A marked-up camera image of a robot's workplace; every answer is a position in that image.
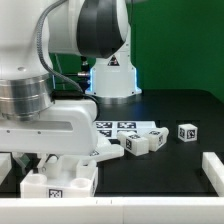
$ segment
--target green wall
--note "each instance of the green wall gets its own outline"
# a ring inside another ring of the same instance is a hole
[[[79,68],[76,56],[60,60],[63,72]],[[224,0],[135,4],[132,63],[142,89],[202,89],[224,102]]]

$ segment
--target blue light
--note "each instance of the blue light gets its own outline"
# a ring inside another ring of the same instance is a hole
[[[93,91],[93,69],[90,69],[90,86],[89,86],[90,92]]]
[[[137,92],[139,90],[138,86],[137,86],[137,75],[138,75],[138,71],[135,68],[135,91]]]

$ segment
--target white cube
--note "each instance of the white cube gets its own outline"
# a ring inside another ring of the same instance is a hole
[[[153,128],[143,137],[149,141],[149,150],[155,152],[167,142],[168,134],[169,130],[167,128]]]
[[[121,142],[122,147],[135,156],[149,152],[148,140],[134,131],[120,131],[117,134],[117,139]]]
[[[198,128],[192,124],[178,125],[178,138],[184,142],[196,141]]]

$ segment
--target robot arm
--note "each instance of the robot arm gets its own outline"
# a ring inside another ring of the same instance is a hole
[[[48,21],[53,53],[108,58],[128,33],[124,0],[70,0],[50,13]]]
[[[37,55],[37,22],[42,12],[56,2],[0,0],[4,5],[0,8],[1,151],[89,155],[97,146],[95,103],[54,101],[51,75]],[[121,21],[123,10],[127,22],[124,0],[68,0],[56,8],[42,30],[42,52],[48,66],[52,67],[49,40],[56,43],[51,45],[55,52],[62,49],[63,53],[108,56],[116,51],[128,27]]]

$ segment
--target black tabletop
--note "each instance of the black tabletop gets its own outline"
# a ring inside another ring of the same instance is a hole
[[[101,105],[102,121],[155,121],[167,127],[166,145],[157,152],[98,164],[96,196],[217,196],[201,169],[203,152],[224,151],[224,104],[201,90],[144,91],[137,102]],[[198,127],[198,140],[177,138],[179,124]]]

